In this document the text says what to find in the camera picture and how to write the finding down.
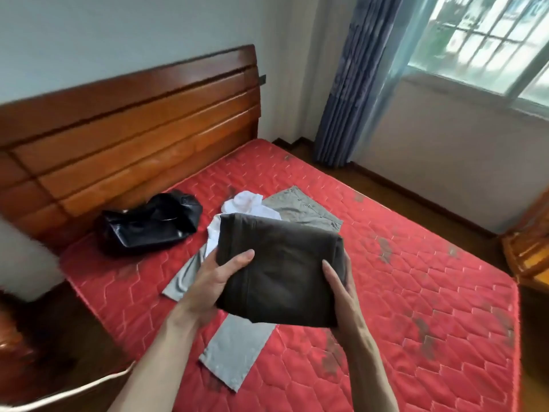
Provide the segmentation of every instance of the wooden headboard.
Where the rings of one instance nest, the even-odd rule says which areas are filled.
[[[0,106],[0,213],[54,251],[257,137],[253,45]]]

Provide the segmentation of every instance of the floor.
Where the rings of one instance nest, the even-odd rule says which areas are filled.
[[[311,162],[311,149],[307,144],[298,145],[292,153],[304,161]],[[351,168],[320,169],[462,249],[501,270],[508,271],[496,239],[451,220]],[[549,343],[549,327],[546,317],[549,313],[549,294],[524,288],[521,290],[521,297],[522,411],[547,411],[549,355],[546,354],[546,347]],[[123,353],[113,344],[108,334],[67,284],[61,285],[40,301],[36,311],[44,327],[51,327],[61,335],[59,351],[73,360],[74,364],[63,374],[64,387],[84,384],[124,364]],[[86,394],[42,408],[41,411],[105,411],[123,384],[123,380],[108,382]]]

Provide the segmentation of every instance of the curtain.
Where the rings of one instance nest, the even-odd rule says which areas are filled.
[[[358,0],[315,139],[314,159],[348,163],[373,131],[437,0]]]

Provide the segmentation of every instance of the hand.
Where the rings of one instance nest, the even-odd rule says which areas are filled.
[[[351,271],[351,259],[347,252],[345,252],[345,269],[347,270],[347,288],[343,286],[330,263],[326,260],[322,261],[322,271],[335,297],[335,317],[338,320],[338,326],[332,330],[332,333],[347,352],[361,338],[362,332],[367,331],[368,328],[360,311],[359,298]]]
[[[191,322],[202,327],[216,314],[215,303],[223,292],[228,279],[254,258],[255,252],[248,250],[230,259],[223,266],[215,261],[217,249],[212,251],[196,273],[194,283],[170,313],[168,321],[176,327]]]

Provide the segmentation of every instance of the purple patterned curtain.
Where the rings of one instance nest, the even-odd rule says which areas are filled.
[[[401,4],[402,0],[358,0],[315,139],[316,161],[335,167],[349,162]]]

